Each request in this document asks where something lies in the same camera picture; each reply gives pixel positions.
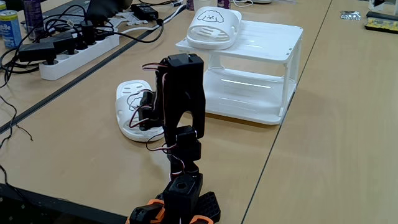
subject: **blue can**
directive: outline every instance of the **blue can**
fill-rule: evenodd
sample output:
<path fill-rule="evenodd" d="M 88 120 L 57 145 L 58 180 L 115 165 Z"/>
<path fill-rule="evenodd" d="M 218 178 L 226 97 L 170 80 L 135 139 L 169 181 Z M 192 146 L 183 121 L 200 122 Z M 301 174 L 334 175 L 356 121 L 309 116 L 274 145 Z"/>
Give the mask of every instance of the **blue can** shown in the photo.
<path fill-rule="evenodd" d="M 0 12 L 4 10 L 7 10 L 6 2 L 0 1 Z"/>
<path fill-rule="evenodd" d="M 22 37 L 17 11 L 5 10 L 0 12 L 0 26 L 6 47 L 9 49 L 18 47 Z"/>

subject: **power strip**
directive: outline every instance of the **power strip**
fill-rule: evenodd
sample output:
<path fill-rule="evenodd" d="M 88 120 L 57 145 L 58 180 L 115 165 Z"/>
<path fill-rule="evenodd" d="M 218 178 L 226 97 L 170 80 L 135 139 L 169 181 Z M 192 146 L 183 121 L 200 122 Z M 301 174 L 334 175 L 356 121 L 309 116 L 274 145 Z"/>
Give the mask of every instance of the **power strip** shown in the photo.
<path fill-rule="evenodd" d="M 40 76 L 45 80 L 57 80 L 117 47 L 120 44 L 119 38 L 118 35 L 112 35 L 96 41 L 87 49 L 75 50 L 77 53 L 74 55 L 60 54 L 54 65 L 40 63 Z"/>

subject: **white slipper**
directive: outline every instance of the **white slipper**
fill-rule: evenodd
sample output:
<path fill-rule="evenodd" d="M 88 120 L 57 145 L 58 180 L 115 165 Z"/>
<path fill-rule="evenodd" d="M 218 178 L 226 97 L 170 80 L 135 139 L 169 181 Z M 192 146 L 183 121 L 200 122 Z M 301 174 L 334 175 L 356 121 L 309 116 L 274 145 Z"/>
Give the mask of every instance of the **white slipper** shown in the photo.
<path fill-rule="evenodd" d="M 151 90 L 150 85 L 144 80 L 131 80 L 121 83 L 116 90 L 116 119 L 121 132 L 129 139 L 137 142 L 146 142 L 155 135 L 150 141 L 157 141 L 163 138 L 163 127 L 151 128 L 147 131 L 141 131 L 139 126 L 130 128 L 129 123 L 132 114 L 139 106 L 143 93 L 132 96 L 140 90 Z M 133 122 L 139 121 L 138 113 Z"/>

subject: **beige table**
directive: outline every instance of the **beige table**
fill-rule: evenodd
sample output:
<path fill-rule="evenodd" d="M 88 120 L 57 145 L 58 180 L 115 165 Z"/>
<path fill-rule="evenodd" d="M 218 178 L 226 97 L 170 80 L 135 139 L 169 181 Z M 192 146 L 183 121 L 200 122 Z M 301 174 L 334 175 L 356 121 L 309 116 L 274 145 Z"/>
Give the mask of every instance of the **beige table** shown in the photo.
<path fill-rule="evenodd" d="M 302 26 L 305 60 L 329 3 L 275 2 L 241 11 L 244 19 Z M 312 19 L 308 19 L 308 7 L 317 9 Z M 161 192 L 168 182 L 169 163 L 162 153 L 151 153 L 121 134 L 114 114 L 115 91 L 121 82 L 133 79 L 147 80 L 153 86 L 154 74 L 143 72 L 141 65 L 177 54 L 174 45 L 185 37 L 192 18 L 193 12 L 182 12 L 165 26 L 158 42 L 137 44 L 23 120 L 21 125 L 35 141 L 16 130 L 0 151 L 9 181 L 22 189 L 125 216 Z M 228 64 L 245 70 L 279 69 L 245 60 Z M 187 124 L 188 119 L 184 117 L 182 123 Z M 206 117 L 202 160 L 198 161 L 204 174 L 202 192 L 216 193 L 222 223 L 241 222 L 277 130 L 278 126 Z"/>
<path fill-rule="evenodd" d="M 339 18 L 367 5 L 333 0 L 244 223 L 398 222 L 398 36 Z"/>
<path fill-rule="evenodd" d="M 69 0 L 45 1 L 42 3 L 42 10 L 48 11 L 49 9 L 55 8 L 61 4 L 65 4 L 68 1 Z M 177 8 L 157 7 L 156 9 L 159 11 L 160 18 L 166 18 L 167 16 L 174 13 L 174 11 Z M 24 20 L 23 11 L 19 11 L 18 16 L 19 16 L 19 21 Z M 146 26 L 154 26 L 154 25 L 155 24 L 153 22 L 150 22 Z M 126 30 L 129 28 L 131 27 L 128 27 L 125 23 L 119 26 L 120 30 Z M 21 29 L 21 31 L 22 35 L 26 35 L 24 30 Z M 144 30 L 137 30 L 130 32 L 128 34 L 133 37 L 138 37 L 144 32 L 145 32 Z M 127 43 L 130 43 L 130 41 L 131 40 L 128 38 L 121 37 L 120 45 L 118 47 L 114 48 L 113 50 L 110 50 L 109 52 L 103 54 L 102 56 L 94 59 L 93 61 L 87 63 L 86 65 L 76 69 L 75 71 L 55 81 L 48 81 L 41 79 L 39 72 L 28 73 L 23 75 L 13 74 L 8 83 L 8 86 L 5 86 L 4 88 L 0 89 L 0 95 L 3 96 L 9 103 L 13 104 L 17 108 L 18 113 L 21 113 L 29 109 L 30 107 L 34 106 L 35 104 L 37 104 L 40 100 L 43 100 L 47 96 L 51 95 L 61 87 L 65 86 L 67 83 L 71 82 L 85 71 L 99 64 L 102 60 L 106 59 L 111 54 L 115 53 L 116 51 L 124 47 Z M 1 39 L 0 52 L 5 52 L 5 51 L 6 49 Z M 4 83 L 3 75 L 4 75 L 3 72 L 0 72 L 0 77 L 1 77 L 0 83 Z M 5 105 L 3 102 L 0 102 L 0 126 L 9 122 L 13 115 L 14 115 L 14 110 L 10 108 L 8 105 Z"/>

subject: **white plastic shelf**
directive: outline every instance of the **white plastic shelf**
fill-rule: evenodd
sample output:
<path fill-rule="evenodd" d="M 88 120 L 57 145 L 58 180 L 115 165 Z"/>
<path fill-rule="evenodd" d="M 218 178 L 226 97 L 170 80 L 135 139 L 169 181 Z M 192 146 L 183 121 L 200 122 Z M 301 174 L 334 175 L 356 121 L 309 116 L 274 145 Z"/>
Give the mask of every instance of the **white plastic shelf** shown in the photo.
<path fill-rule="evenodd" d="M 284 79 L 213 68 L 205 73 L 206 111 L 257 123 L 279 124 Z M 289 80 L 288 97 L 296 84 Z"/>
<path fill-rule="evenodd" d="M 241 21 L 237 39 L 228 49 L 196 49 L 185 39 L 176 46 L 182 52 L 210 55 L 203 77 L 206 112 L 280 124 L 297 86 L 302 34 L 303 29 L 297 26 Z M 230 70 L 222 66 L 220 56 L 283 64 L 285 75 Z"/>
<path fill-rule="evenodd" d="M 205 50 L 190 47 L 184 39 L 177 43 L 182 51 L 204 52 L 270 63 L 287 63 L 301 39 L 303 29 L 297 26 L 241 21 L 234 45 L 225 50 Z"/>

